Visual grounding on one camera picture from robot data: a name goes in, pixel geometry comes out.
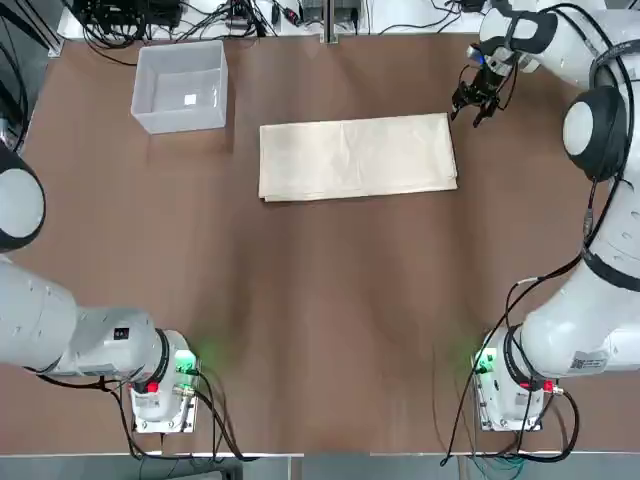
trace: tabletop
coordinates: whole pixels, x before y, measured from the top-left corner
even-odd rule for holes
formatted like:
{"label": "tabletop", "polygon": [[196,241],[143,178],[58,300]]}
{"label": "tabletop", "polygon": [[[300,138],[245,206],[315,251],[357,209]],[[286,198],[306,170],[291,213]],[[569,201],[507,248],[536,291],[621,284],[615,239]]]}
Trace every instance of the tabletop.
{"label": "tabletop", "polygon": [[[509,286],[579,249],[590,184],[561,143],[575,91],[538,71],[479,129],[463,111],[451,127],[459,188],[448,192],[265,204],[258,129],[446,112],[474,38],[227,41],[227,127],[158,136],[129,113],[135,69],[67,42],[24,150],[47,221],[12,258],[80,305],[140,307],[184,333],[220,376],[245,452],[441,453],[470,355]],[[578,449],[640,451],[634,378],[563,382],[582,414]],[[108,395],[8,366],[0,380],[0,454],[127,451]],[[509,443],[485,434],[472,447],[468,400],[455,451]],[[210,450],[202,412],[167,451]],[[524,448],[557,451],[561,432],[550,415]]]}

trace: white fabric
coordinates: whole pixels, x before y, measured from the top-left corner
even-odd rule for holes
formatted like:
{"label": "white fabric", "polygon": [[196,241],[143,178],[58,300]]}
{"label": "white fabric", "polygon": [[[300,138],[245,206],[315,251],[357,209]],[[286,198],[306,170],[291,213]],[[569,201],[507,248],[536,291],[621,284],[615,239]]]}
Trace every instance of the white fabric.
{"label": "white fabric", "polygon": [[453,190],[456,175],[446,113],[260,127],[268,202]]}

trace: green status light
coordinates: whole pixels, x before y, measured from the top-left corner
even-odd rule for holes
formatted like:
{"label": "green status light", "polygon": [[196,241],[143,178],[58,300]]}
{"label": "green status light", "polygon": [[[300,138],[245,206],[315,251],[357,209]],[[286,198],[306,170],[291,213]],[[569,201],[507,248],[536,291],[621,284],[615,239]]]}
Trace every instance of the green status light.
{"label": "green status light", "polygon": [[176,352],[176,372],[188,374],[195,369],[196,356],[189,350],[178,350]]}
{"label": "green status light", "polygon": [[493,372],[493,362],[496,359],[498,351],[495,348],[485,348],[480,354],[476,373]]}

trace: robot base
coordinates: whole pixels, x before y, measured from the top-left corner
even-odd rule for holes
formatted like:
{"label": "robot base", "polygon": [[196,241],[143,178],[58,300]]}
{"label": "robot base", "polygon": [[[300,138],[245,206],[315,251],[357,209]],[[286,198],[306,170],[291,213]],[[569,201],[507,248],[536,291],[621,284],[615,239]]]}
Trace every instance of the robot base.
{"label": "robot base", "polygon": [[[529,391],[516,384],[505,367],[502,352],[505,332],[504,329],[498,330],[489,346],[476,354],[481,355],[481,358],[474,375],[475,403],[483,431],[519,432],[529,401]],[[536,422],[543,403],[542,390],[531,393],[531,404],[525,421],[527,431],[534,425],[532,431],[542,428]]]}
{"label": "robot base", "polygon": [[155,393],[129,389],[138,433],[191,433],[195,429],[197,377],[184,373],[198,367],[187,341],[178,332],[164,331],[169,341],[169,364]]}

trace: wire bundle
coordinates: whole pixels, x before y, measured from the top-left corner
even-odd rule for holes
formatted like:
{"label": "wire bundle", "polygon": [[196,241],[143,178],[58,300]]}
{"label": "wire bundle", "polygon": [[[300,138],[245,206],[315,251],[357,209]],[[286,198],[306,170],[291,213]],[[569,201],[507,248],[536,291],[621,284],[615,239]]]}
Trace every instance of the wire bundle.
{"label": "wire bundle", "polygon": [[[215,464],[220,464],[222,463],[222,461],[224,459],[220,459],[218,458],[218,452],[220,449],[220,445],[222,443],[222,439],[224,439],[225,443],[227,444],[227,446],[229,447],[229,450],[231,451],[231,453],[234,454],[235,458],[238,459],[241,462],[251,462],[254,460],[257,460],[257,457],[245,457],[242,452],[240,451],[240,449],[238,448],[238,444],[236,442],[236,437],[235,437],[235,433],[233,431],[233,425],[231,424],[231,420],[229,419],[229,415],[228,415],[228,411],[227,411],[227,405],[226,405],[226,396],[224,394],[220,394],[218,392],[218,403],[221,403],[222,405],[222,416],[218,413],[216,407],[215,407],[215,402],[216,402],[216,396],[214,395],[214,389],[211,386],[211,383],[209,382],[209,380],[207,379],[207,377],[205,377],[202,372],[200,371],[194,371],[194,374],[197,375],[200,379],[202,379],[203,383],[205,384],[206,390],[207,390],[207,394],[202,393],[199,390],[195,390],[195,396],[201,400],[206,406],[207,408],[210,410],[211,412],[211,421],[212,421],[212,430],[213,430],[213,435],[212,435],[212,447],[211,447],[211,458],[207,460],[206,465],[208,466],[212,466]],[[125,415],[125,411],[124,411],[124,407],[122,404],[122,387],[123,385],[126,383],[125,381],[118,381],[118,380],[105,380],[104,377],[100,377],[99,381],[97,382],[92,382],[92,383],[86,383],[86,384],[74,384],[74,383],[66,383],[66,382],[61,382],[59,380],[50,378],[46,375],[37,375],[38,378],[40,378],[41,380],[52,384],[52,385],[56,385],[59,387],[64,387],[64,388],[71,388],[71,389],[76,389],[76,390],[97,390],[97,391],[101,391],[104,393],[108,393],[109,395],[111,395],[117,405],[118,405],[118,410],[120,413],[120,420],[122,423],[122,428],[123,431],[125,433],[126,439],[127,439],[127,445],[129,448],[129,454],[135,458],[138,461],[144,461],[146,459],[155,459],[155,460],[171,460],[171,461],[176,461],[176,465],[177,462],[180,460],[188,460],[189,462],[192,463],[192,466],[194,466],[195,464],[193,462],[197,461],[197,460],[202,460],[202,457],[199,456],[194,456],[191,454],[187,454],[187,455],[154,455],[154,454],[149,454],[146,453],[139,445],[138,443],[135,441],[135,439],[133,438],[133,431],[135,428],[135,425],[133,422],[128,422],[126,415]],[[117,384],[115,387],[112,388],[107,388],[108,385],[110,384]],[[220,433],[216,439],[216,428],[220,429]],[[160,439],[161,441],[164,440],[164,434],[160,434]]]}
{"label": "wire bundle", "polygon": [[[613,48],[613,43],[611,42],[611,40],[609,39],[609,37],[606,35],[606,33],[602,30],[602,28],[600,27],[600,25],[595,21],[595,19],[587,12],[585,11],[582,7],[578,6],[578,5],[574,5],[574,4],[569,4],[569,3],[560,3],[557,5],[553,5],[551,7],[542,9],[540,12],[541,13],[548,13],[548,12],[552,12],[555,13],[561,17],[563,17],[565,20],[567,20],[567,22],[569,23],[569,25],[578,33],[578,35],[583,39],[583,41],[585,41],[585,43],[587,43],[587,37],[584,34],[584,32],[580,29],[580,27],[573,21],[569,21],[570,17],[568,17],[561,9],[572,9],[574,11],[577,11],[590,25],[591,27],[598,33],[599,37],[601,38],[601,40],[603,41],[603,43],[607,46],[608,49],[612,49]],[[620,72],[622,74],[623,80],[624,80],[624,85],[625,85],[625,89],[627,90],[627,94],[628,94],[628,108],[629,108],[629,123],[628,123],[628,133],[627,133],[627,141],[625,144],[625,149],[624,149],[624,161],[622,162],[622,165],[619,169],[619,171],[616,173],[616,175],[614,176],[614,181],[613,181],[613,185],[611,187],[611,190],[609,191],[609,195],[607,197],[607,200],[605,202],[604,208],[602,210],[602,213],[600,215],[600,217],[598,218],[598,221],[595,225],[595,227],[593,229],[589,229],[587,231],[585,231],[585,236],[584,236],[584,249],[588,249],[591,245],[591,243],[593,242],[593,240],[596,238],[602,224],[603,221],[607,215],[607,213],[609,212],[609,209],[611,207],[613,198],[616,194],[616,191],[620,185],[620,183],[623,181],[623,175],[624,175],[624,169],[626,166],[626,162],[627,162],[627,158],[629,155],[629,150],[631,148],[631,143],[633,141],[633,130],[634,130],[634,124],[635,124],[635,109],[634,109],[634,95],[633,95],[633,88],[631,85],[631,79],[629,77],[629,72],[627,71],[627,68],[625,67],[624,63],[622,62],[621,58],[619,55],[614,56],[612,58],[612,60],[616,61],[617,66],[620,69]],[[611,74],[610,77],[613,79],[614,84],[617,86],[617,82],[615,80],[615,77],[613,77],[613,75]],[[588,204],[588,209],[592,207],[592,203],[593,203],[593,195],[595,193],[595,189],[592,188],[592,192],[589,198],[589,204]],[[535,288],[537,288],[539,285],[541,285],[542,283],[544,283],[547,280],[550,280],[552,278],[557,278],[560,277],[566,273],[568,273],[569,271],[571,271],[573,268],[575,268],[578,263],[581,260],[581,254],[578,254],[576,257],[574,257],[570,262],[566,263],[565,265],[557,268],[556,270],[554,270],[551,273],[548,273],[547,275],[543,275],[540,277],[535,277],[533,279],[528,279],[527,282],[530,281],[531,285],[529,285],[522,293],[520,293],[520,295],[518,295],[516,297],[516,299],[510,303],[510,297],[511,294],[513,293],[513,291],[522,283],[524,283],[523,281],[521,282],[517,282],[510,290],[509,295],[507,297],[507,302],[506,302],[506,306],[505,306],[505,312],[504,314],[500,317],[500,319],[498,320],[498,322],[496,323],[496,325],[493,327],[493,329],[489,332],[489,334],[487,335],[487,337],[485,338],[482,347],[480,348],[480,351],[478,353],[478,355],[476,356],[476,359],[474,361],[474,364],[471,368],[471,371],[469,372],[469,376],[467,378],[467,381],[465,383],[465,387],[464,390],[462,392],[462,396],[460,399],[460,403],[458,405],[458,410],[456,413],[456,417],[455,417],[455,421],[454,421],[454,426],[453,426],[453,430],[451,433],[451,439],[449,442],[449,447],[447,449],[447,453],[445,458],[442,459],[442,461],[440,462],[441,466],[444,466],[447,464],[447,462],[449,461],[449,459],[451,458],[452,454],[452,450],[453,450],[453,443],[455,440],[455,434],[456,434],[456,430],[458,427],[458,423],[460,420],[460,416],[462,413],[462,408],[463,408],[463,402],[464,402],[464,398],[466,396],[466,393],[469,389],[469,385],[471,383],[471,380],[476,372],[476,369],[478,367],[478,363],[481,357],[482,352],[484,351],[484,349],[487,347],[487,345],[489,344],[491,338],[495,335],[496,331],[498,330],[498,328],[500,328],[500,326],[502,325],[503,322],[507,321],[508,322],[508,316],[509,313],[515,308],[515,306],[526,296],[528,295],[532,290],[534,290]],[[519,344],[516,342],[516,346],[519,349],[522,349],[521,346],[519,346]],[[569,441],[569,443],[567,444],[567,446],[563,449],[563,451],[556,456],[552,456],[552,457],[540,457],[540,456],[535,456],[535,455],[528,455],[528,454],[523,454],[520,453],[520,447],[522,445],[522,441],[523,441],[523,437],[524,437],[524,433],[525,433],[525,422],[528,416],[528,410],[529,410],[529,406],[531,403],[531,390],[529,390],[529,399],[527,401],[528,405],[527,405],[527,410],[525,412],[525,416],[523,418],[523,426],[520,430],[519,433],[516,434],[516,442],[512,443],[511,445],[509,445],[506,449],[504,449],[503,451],[499,452],[498,454],[495,455],[485,455],[485,457],[493,457],[493,458],[506,458],[506,459],[515,459],[515,458],[519,458],[522,460],[529,460],[529,461],[534,461],[534,462],[539,462],[539,463],[555,463],[555,462],[559,462],[564,460],[565,458],[567,458],[569,456],[569,454],[572,452],[573,448],[576,445],[577,442],[577,438],[578,438],[578,434],[580,431],[580,412],[578,409],[578,405],[575,402],[575,400],[573,399],[573,397],[568,393],[568,392],[564,392],[563,396],[569,401],[571,408],[573,410],[574,413],[574,428],[573,428],[573,433],[571,435],[571,440]],[[550,403],[552,401],[553,397],[551,397],[551,399],[547,402],[547,404],[545,405],[545,407],[543,408],[543,411],[539,417],[539,421],[542,418],[543,414],[546,413],[546,411],[548,410]],[[515,452],[513,453],[509,453],[509,451],[516,447],[517,449]]]}
{"label": "wire bundle", "polygon": [[81,18],[75,13],[71,5],[67,0],[60,0],[62,4],[71,12],[76,20],[82,25],[82,34],[84,40],[87,42],[89,48],[103,58],[106,58],[112,62],[120,65],[135,67],[136,63],[126,62],[113,58],[105,53],[108,50],[123,50],[132,46],[135,42],[141,41],[147,43],[153,40],[153,30],[155,28],[164,30],[168,33],[169,39],[174,42],[184,41],[192,39],[198,34],[198,39],[202,40],[203,35],[209,27],[215,24],[224,23],[230,19],[234,13],[243,11],[247,16],[247,28],[244,32],[239,34],[224,34],[219,35],[213,40],[220,40],[224,38],[245,38],[251,35],[258,37],[265,37],[267,29],[270,30],[274,36],[277,36],[275,30],[271,24],[264,17],[260,8],[258,8],[255,0],[229,0],[229,2],[219,5],[213,12],[204,12],[202,10],[193,7],[186,1],[180,1],[179,4],[184,8],[191,8],[196,12],[204,15],[205,17],[198,23],[190,24],[185,20],[182,22],[189,25],[189,29],[185,32],[176,34],[174,37],[174,28],[168,28],[163,25],[152,25],[150,19],[156,17],[154,12],[144,8],[145,2],[141,2],[138,5],[138,13],[136,15],[129,15],[127,17],[127,23],[129,25],[108,25],[108,20],[100,16],[99,12],[92,12],[92,17],[95,22],[87,21],[86,18]]}
{"label": "wire bundle", "polygon": [[2,52],[5,59],[7,60],[7,63],[11,67],[11,71],[15,75],[16,81],[18,83],[19,102],[16,103],[18,103],[18,106],[20,108],[22,123],[20,125],[20,133],[17,135],[16,143],[13,146],[13,151],[17,152],[24,142],[24,138],[27,135],[27,130],[29,128],[29,98],[27,96],[27,86],[25,84],[24,77],[22,76],[22,70],[20,69],[20,63],[18,60],[18,53],[16,51],[15,44],[13,43],[11,31],[9,30],[4,17],[0,18],[2,19],[2,23],[7,32],[7,37],[9,38],[9,42],[11,44],[11,53],[9,53],[9,50],[7,50],[7,48],[2,43],[0,43],[0,52]]}
{"label": "wire bundle", "polygon": [[382,30],[378,35],[384,35],[389,30],[392,30],[392,29],[395,29],[395,28],[418,28],[418,29],[424,29],[424,28],[435,27],[435,26],[441,25],[444,22],[446,22],[449,19],[449,15],[454,14],[454,18],[452,20],[448,21],[447,23],[445,23],[442,27],[440,27],[438,29],[437,33],[442,33],[449,25],[451,25],[454,22],[456,22],[457,20],[459,20],[460,17],[462,16],[462,4],[459,1],[447,0],[444,3],[444,7],[438,7],[435,4],[434,0],[431,0],[431,5],[433,6],[433,8],[435,10],[439,10],[439,11],[445,12],[445,16],[442,17],[440,20],[437,20],[437,21],[432,22],[432,23],[427,23],[425,25],[410,25],[410,24],[404,24],[404,23],[398,23],[398,24],[395,24],[395,25],[390,25],[387,28],[385,28],[384,30]]}

